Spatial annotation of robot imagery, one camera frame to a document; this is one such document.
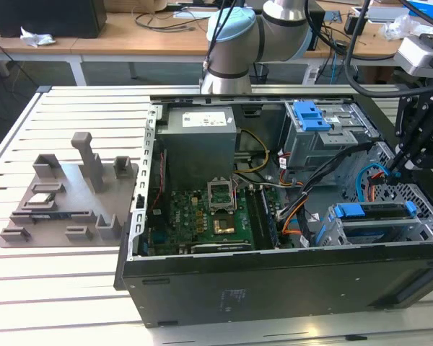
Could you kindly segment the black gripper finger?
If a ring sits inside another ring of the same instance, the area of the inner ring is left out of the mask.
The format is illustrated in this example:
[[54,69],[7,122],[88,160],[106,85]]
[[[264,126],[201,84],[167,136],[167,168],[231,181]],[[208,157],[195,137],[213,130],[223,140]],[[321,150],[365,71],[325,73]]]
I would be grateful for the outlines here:
[[403,138],[400,153],[406,169],[433,169],[433,138]]
[[428,94],[400,98],[395,123],[395,135],[399,142],[389,171],[400,171],[409,162],[420,167],[430,139],[431,108]]

